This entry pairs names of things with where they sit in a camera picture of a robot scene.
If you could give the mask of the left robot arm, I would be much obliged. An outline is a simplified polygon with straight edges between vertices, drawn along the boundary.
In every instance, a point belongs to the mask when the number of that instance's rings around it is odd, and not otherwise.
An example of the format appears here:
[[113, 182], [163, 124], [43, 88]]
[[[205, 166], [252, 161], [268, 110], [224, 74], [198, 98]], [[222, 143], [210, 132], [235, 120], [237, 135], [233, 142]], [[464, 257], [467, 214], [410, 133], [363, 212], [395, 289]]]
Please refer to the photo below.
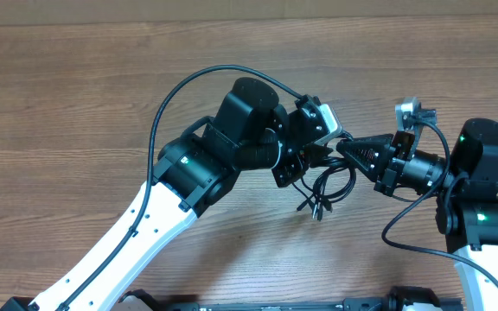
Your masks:
[[159, 152], [151, 180], [98, 243], [34, 298], [5, 310], [109, 310], [166, 244], [228, 194], [243, 170], [269, 169], [278, 187], [301, 178], [342, 127], [333, 110], [303, 95], [287, 112], [266, 83], [237, 79], [213, 117]]

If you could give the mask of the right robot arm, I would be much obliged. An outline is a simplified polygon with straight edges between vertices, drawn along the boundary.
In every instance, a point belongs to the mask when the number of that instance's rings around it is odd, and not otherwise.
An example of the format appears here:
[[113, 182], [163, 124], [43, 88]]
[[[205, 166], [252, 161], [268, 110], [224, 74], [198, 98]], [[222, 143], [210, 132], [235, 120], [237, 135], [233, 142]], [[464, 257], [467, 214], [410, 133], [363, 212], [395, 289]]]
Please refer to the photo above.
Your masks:
[[[341, 141], [336, 150], [374, 184], [392, 196], [398, 187], [414, 190], [418, 198], [382, 230], [382, 240], [395, 248], [432, 254], [453, 261], [470, 310], [498, 310], [498, 122], [467, 120], [453, 148], [433, 123], [412, 117], [415, 129], [427, 127], [441, 140], [444, 155], [411, 146], [418, 134], [367, 136]], [[436, 200], [436, 224], [444, 235], [443, 251], [402, 244], [388, 238], [389, 230], [429, 198]]]

